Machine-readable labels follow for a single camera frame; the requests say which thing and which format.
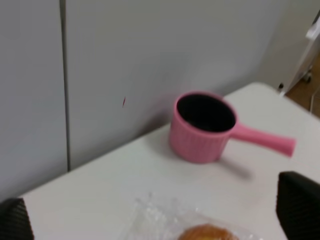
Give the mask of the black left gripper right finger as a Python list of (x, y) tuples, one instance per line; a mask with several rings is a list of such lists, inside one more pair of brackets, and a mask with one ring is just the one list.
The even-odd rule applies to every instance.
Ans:
[(280, 172), (276, 215), (287, 239), (318, 240), (320, 184), (298, 172)]

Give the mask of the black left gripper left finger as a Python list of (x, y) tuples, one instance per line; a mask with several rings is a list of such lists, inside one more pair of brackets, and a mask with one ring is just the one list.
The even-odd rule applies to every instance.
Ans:
[(8, 198), (0, 203), (0, 239), (35, 239), (23, 198)]

